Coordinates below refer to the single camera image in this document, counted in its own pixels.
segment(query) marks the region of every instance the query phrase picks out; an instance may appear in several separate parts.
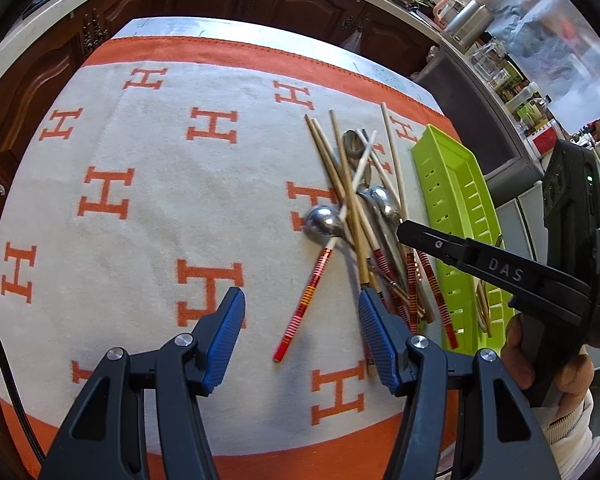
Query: black cable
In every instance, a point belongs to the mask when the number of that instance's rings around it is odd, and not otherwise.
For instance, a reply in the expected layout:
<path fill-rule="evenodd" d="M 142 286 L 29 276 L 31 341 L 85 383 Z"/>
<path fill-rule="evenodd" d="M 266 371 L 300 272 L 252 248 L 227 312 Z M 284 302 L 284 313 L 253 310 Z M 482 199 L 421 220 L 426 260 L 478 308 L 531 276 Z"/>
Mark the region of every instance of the black cable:
<path fill-rule="evenodd" d="M 16 382 L 13 380 L 13 374 L 11 373 L 11 367 L 9 366 L 9 360 L 7 359 L 7 354 L 4 352 L 4 348 L 2 346 L 2 342 L 0 341 L 0 370 L 2 371 L 2 377 L 4 378 L 4 384 L 7 387 L 7 392 L 9 393 L 9 397 L 11 397 L 11 403 L 13 405 L 13 409 L 16 412 L 16 416 L 18 417 L 18 422 L 22 427 L 22 431 L 24 435 L 27 437 L 27 441 L 31 446 L 31 450 L 33 454 L 40 462 L 40 465 L 45 461 L 45 453 L 42 451 L 40 447 L 40 443 L 36 438 L 36 434 L 33 433 L 33 429 L 29 424 L 29 419 L 27 418 L 27 414 L 24 412 L 24 407 L 22 406 L 22 401 L 20 400 L 20 395 L 18 394 L 18 389 L 16 387 Z"/>
<path fill-rule="evenodd" d="M 446 470 L 445 470 L 445 471 L 443 471 L 442 473 L 438 473 L 438 474 L 436 475 L 436 478 L 440 478 L 440 477 L 442 477 L 442 476 L 446 476 L 446 475 L 448 475 L 449 473 L 451 473 L 451 470 L 452 470 L 453 468 L 454 468 L 454 467 L 453 467 L 453 466 L 451 466 L 449 469 L 446 469 Z"/>

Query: metal screw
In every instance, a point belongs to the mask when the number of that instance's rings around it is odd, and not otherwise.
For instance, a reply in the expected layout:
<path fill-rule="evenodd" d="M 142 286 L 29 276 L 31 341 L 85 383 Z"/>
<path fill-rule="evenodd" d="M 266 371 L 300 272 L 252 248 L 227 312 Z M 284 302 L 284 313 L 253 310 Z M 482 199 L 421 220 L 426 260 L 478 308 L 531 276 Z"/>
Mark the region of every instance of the metal screw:
<path fill-rule="evenodd" d="M 426 348 L 429 346 L 429 340 L 423 335 L 415 335 L 410 339 L 410 343 L 416 348 Z"/>
<path fill-rule="evenodd" d="M 491 350 L 491 348 L 483 348 L 480 350 L 480 357 L 491 363 L 498 358 L 498 354 Z"/>
<path fill-rule="evenodd" d="M 173 342 L 178 346 L 189 346 L 191 343 L 193 343 L 193 338 L 191 334 L 179 334 L 176 336 Z"/>
<path fill-rule="evenodd" d="M 125 351 L 122 348 L 119 346 L 114 346 L 107 352 L 107 359 L 109 361 L 117 361 L 118 359 L 121 359 L 124 354 Z"/>

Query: green plastic tray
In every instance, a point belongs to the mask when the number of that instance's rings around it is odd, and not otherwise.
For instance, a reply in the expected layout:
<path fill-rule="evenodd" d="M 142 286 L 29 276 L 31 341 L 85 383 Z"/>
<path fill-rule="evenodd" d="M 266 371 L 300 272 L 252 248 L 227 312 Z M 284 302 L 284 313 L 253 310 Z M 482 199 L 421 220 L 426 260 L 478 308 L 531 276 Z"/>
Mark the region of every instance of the green plastic tray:
<path fill-rule="evenodd" d="M 429 225 L 448 234 L 494 244 L 501 232 L 500 225 L 474 154 L 431 124 L 411 153 Z M 487 337 L 478 326 L 474 277 L 440 261 L 437 267 L 440 290 L 458 336 L 457 350 L 469 355 L 485 347 L 500 352 L 506 341 L 505 327 L 514 315 L 507 306 L 510 294 L 486 285 L 493 332 L 492 337 Z M 449 348 L 446 336 L 443 344 Z"/>

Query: human hand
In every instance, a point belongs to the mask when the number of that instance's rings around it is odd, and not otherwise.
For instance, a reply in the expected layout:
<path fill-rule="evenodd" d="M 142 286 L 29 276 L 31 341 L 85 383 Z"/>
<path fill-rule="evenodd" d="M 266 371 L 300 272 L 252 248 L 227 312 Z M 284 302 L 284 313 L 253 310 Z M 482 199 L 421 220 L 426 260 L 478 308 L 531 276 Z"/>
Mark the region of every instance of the human hand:
<path fill-rule="evenodd" d="M 536 371 L 520 350 L 522 343 L 522 324 L 520 314 L 509 321 L 506 330 L 507 342 L 500 352 L 505 368 L 521 390 L 528 389 L 536 380 Z M 584 346 L 555 376 L 555 384 L 564 392 L 554 422 L 569 415 L 587 395 L 593 381 L 594 367 Z"/>

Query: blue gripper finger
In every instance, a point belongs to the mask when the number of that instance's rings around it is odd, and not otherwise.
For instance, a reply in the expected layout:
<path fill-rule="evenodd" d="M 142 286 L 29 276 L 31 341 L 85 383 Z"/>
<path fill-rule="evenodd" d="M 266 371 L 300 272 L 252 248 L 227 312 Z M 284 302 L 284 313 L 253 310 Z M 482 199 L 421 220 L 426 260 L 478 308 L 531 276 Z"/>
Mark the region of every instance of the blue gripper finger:
<path fill-rule="evenodd" d="M 380 382 L 395 395 L 403 383 L 400 374 L 408 365 L 406 341 L 410 333 L 400 317 L 387 312 L 370 287 L 360 291 L 358 316 Z"/>
<path fill-rule="evenodd" d="M 242 327 L 244 309 L 244 293 L 232 286 L 218 310 L 202 317 L 191 333 L 198 343 L 194 358 L 195 376 L 202 387 L 202 395 L 209 395 L 222 383 Z"/>

